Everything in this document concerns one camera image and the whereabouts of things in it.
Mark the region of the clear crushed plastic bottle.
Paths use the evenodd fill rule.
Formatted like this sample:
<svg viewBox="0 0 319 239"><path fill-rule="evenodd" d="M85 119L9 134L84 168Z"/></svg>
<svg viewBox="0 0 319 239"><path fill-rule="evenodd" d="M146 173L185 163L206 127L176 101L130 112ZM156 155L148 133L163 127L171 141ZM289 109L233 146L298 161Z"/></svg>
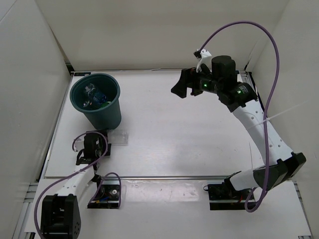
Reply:
<svg viewBox="0 0 319 239"><path fill-rule="evenodd" d="M129 141L129 134L123 129L114 129L108 131L109 143L114 145L127 145Z"/></svg>

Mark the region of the green plastic soda bottle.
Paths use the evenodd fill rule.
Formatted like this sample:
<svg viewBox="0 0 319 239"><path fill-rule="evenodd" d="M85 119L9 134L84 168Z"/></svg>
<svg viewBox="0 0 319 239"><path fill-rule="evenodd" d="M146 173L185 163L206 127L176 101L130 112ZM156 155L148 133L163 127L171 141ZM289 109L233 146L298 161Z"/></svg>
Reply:
<svg viewBox="0 0 319 239"><path fill-rule="evenodd" d="M104 102L104 103L100 104L100 107L101 107L101 108L106 107L106 106L108 106L110 103L111 103L111 101Z"/></svg>

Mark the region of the short blue-label water bottle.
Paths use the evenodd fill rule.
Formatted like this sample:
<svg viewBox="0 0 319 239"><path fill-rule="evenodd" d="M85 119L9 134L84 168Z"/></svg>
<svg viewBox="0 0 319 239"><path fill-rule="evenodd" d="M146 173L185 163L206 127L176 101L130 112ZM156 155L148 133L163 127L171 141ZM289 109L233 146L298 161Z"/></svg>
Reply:
<svg viewBox="0 0 319 239"><path fill-rule="evenodd" d="M107 97L101 91L94 93L93 100L97 105L102 105L108 101Z"/></svg>

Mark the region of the tall blue-label water bottle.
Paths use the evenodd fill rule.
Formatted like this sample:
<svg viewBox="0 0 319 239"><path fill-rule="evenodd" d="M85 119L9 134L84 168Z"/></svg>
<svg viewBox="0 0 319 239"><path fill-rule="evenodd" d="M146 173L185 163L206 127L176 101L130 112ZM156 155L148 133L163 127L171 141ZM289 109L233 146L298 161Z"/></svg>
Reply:
<svg viewBox="0 0 319 239"><path fill-rule="evenodd" d="M94 84L89 84L87 85L84 90L83 90L83 94L84 94L84 106L87 107L88 105L91 104L97 104L98 103L98 98L96 97L96 91L97 88Z"/></svg>

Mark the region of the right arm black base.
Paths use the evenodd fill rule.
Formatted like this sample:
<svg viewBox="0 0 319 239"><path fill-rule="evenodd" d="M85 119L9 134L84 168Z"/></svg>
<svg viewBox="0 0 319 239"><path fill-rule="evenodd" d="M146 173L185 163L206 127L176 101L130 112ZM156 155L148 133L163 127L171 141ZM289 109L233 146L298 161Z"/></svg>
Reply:
<svg viewBox="0 0 319 239"><path fill-rule="evenodd" d="M231 192L226 189L224 183L207 184L203 189L208 193L211 211L245 210L246 202L248 209L252 209L256 205L254 196L248 200L251 189Z"/></svg>

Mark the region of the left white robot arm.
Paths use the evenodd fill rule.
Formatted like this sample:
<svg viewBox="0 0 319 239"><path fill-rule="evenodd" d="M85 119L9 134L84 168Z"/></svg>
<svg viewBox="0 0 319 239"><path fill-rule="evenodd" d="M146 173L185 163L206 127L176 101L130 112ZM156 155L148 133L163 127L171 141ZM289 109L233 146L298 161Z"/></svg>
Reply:
<svg viewBox="0 0 319 239"><path fill-rule="evenodd" d="M87 131L74 139L72 149L78 153L74 172L44 189L34 206L34 222L37 223L37 207L42 200L40 225L35 224L42 239L79 237L80 197L87 186L87 193L93 199L103 197L105 188L99 184L101 176L96 173L100 160L110 154L110 147L106 130Z"/></svg>

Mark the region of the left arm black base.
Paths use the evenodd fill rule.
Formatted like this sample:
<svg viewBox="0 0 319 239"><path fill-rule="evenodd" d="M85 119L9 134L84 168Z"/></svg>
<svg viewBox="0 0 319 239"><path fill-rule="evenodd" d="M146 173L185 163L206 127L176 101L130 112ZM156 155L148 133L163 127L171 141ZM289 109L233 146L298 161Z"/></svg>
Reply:
<svg viewBox="0 0 319 239"><path fill-rule="evenodd" d="M106 180L98 194L88 204L88 209L119 209L121 206L122 185L119 180Z"/></svg>

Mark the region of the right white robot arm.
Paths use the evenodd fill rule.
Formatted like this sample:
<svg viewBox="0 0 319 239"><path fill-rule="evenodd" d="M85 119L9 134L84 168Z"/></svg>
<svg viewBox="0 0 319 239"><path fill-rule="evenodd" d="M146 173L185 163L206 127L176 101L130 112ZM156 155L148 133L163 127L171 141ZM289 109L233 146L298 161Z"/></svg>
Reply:
<svg viewBox="0 0 319 239"><path fill-rule="evenodd" d="M306 162L303 153L294 153L282 140L272 124L264 118L264 110L253 88L237 79L235 61L226 55L210 58L212 68L201 64L183 69L171 92L185 98L187 89L192 96L203 92L216 94L219 101L242 123L257 146L264 166L234 173L225 179L224 194L237 198L242 190L260 187L270 191L292 178Z"/></svg>

